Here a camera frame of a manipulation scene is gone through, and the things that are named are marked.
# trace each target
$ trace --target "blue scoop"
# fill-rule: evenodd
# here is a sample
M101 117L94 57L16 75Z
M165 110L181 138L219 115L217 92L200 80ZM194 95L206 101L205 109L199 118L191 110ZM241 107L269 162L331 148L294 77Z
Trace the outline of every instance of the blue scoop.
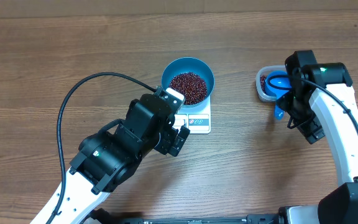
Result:
M272 86L270 86L267 83L267 79L275 76L275 75L286 75L287 73L284 71L274 71L272 72L267 78L266 78L266 82L265 82L265 91L266 94L268 94L269 96L276 96L276 99L279 99L280 97L282 97L284 94L286 94L288 92L288 90L279 90L276 88L273 88ZM288 78L274 78L272 79L272 84L276 85L276 86L280 86L280 87L286 87L286 88L291 88L291 84ZM284 111L281 110L277 105L274 109L274 116L277 119L282 119L284 117Z

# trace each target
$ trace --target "wooden tabletop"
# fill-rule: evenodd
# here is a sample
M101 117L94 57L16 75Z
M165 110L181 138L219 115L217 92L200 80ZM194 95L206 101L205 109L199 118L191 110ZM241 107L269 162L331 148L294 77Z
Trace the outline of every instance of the wooden tabletop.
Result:
M347 66L358 105L358 11L0 20L0 223L29 223L60 183L57 113L77 81L120 72L155 86L186 56L216 78L211 134L191 135L178 157L152 151L101 207L232 217L318 203L337 187L327 141L309 145L255 90L259 69L307 49L320 63ZM85 137L125 118L144 93L114 77L81 86L63 117L66 166Z

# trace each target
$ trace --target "beige background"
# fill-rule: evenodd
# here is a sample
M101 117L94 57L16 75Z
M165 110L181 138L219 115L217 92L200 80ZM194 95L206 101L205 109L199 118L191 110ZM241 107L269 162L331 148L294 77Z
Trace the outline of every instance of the beige background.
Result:
M354 0L0 0L0 18L358 9Z

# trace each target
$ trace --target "container of beans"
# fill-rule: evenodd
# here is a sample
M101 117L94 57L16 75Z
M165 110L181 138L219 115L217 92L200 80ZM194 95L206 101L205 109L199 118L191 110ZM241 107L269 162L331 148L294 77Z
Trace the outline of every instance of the container of beans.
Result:
M162 73L162 88L168 87L185 96L183 107L200 105L215 86L212 70L202 60L192 57L179 58L171 62Z

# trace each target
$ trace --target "white kitchen scale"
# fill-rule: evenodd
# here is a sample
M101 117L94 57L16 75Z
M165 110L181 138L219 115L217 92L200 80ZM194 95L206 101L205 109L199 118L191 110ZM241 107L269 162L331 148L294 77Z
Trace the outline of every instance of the white kitchen scale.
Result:
M209 134L211 132L211 96L194 107L183 105L175 115L173 127L180 129L182 125L190 130L190 134Z

